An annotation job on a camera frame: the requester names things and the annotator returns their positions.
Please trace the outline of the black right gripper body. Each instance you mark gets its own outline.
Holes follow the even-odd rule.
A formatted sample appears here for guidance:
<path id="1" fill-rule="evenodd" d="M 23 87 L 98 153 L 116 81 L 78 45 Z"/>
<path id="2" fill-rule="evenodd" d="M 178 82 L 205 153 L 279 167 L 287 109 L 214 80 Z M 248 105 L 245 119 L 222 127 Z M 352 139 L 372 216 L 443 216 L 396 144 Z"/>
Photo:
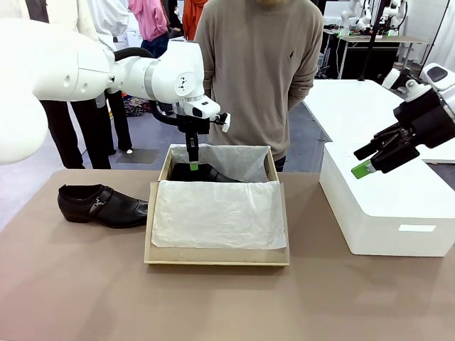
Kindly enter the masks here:
<path id="1" fill-rule="evenodd" d="M 393 113 L 400 126 L 408 131 L 412 146 L 435 148 L 454 138 L 454 121 L 432 88 L 410 102 L 402 102 Z"/>

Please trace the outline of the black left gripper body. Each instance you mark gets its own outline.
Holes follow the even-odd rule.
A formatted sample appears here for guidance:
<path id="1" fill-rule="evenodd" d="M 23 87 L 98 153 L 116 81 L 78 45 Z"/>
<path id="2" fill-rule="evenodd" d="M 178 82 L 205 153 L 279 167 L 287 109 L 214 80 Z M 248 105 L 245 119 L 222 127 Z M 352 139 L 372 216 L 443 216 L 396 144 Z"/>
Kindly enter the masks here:
<path id="1" fill-rule="evenodd" d="M 209 134 L 210 120 L 187 115 L 178 115 L 178 130 L 182 133 Z"/>

